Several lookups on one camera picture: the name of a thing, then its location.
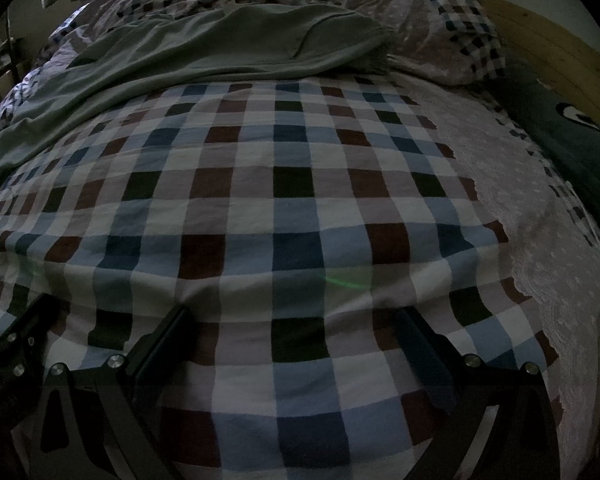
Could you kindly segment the green fleece garment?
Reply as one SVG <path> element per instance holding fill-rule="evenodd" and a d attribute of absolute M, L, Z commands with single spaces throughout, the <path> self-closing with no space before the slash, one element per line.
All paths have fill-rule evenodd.
<path fill-rule="evenodd" d="M 384 26 L 327 4 L 248 4 L 108 32 L 40 82 L 0 132 L 0 184 L 65 134 L 115 105 L 192 82 L 301 79 L 382 61 Z"/>

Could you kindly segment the checkered bed sheet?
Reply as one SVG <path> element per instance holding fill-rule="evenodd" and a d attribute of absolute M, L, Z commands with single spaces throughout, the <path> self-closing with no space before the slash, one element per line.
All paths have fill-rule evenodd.
<path fill-rule="evenodd" d="M 408 479 L 432 415 L 374 311 L 539 365 L 560 477 L 600 442 L 600 222 L 492 102 L 414 77 L 195 82 L 115 105 L 0 184 L 0 337 L 128 354 L 176 306 L 179 479 Z"/>

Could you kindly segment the teal cartoon pillow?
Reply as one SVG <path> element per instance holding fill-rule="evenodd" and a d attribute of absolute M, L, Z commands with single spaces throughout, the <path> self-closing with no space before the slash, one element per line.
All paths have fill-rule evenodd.
<path fill-rule="evenodd" d="M 493 95 L 550 155 L 600 222 L 600 128 L 521 65 L 498 76 Z"/>

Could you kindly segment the wooden headboard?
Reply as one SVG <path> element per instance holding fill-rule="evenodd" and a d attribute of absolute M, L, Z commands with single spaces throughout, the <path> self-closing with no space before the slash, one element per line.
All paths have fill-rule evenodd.
<path fill-rule="evenodd" d="M 600 52 L 562 26 L 505 0 L 479 0 L 509 53 L 600 126 Z"/>

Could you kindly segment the checkered crumpled quilt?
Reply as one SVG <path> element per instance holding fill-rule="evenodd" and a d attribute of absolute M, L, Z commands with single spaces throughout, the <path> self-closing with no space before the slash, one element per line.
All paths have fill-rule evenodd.
<path fill-rule="evenodd" d="M 479 0 L 235 0 L 288 6 L 330 3 L 361 13 L 394 33 L 390 61 L 404 72 L 461 86 L 505 67 L 500 36 Z M 180 18 L 214 10 L 220 0 L 91 0 L 46 40 L 32 70 L 0 102 L 0 131 L 38 86 L 60 73 L 89 44 L 115 28 L 165 13 Z"/>

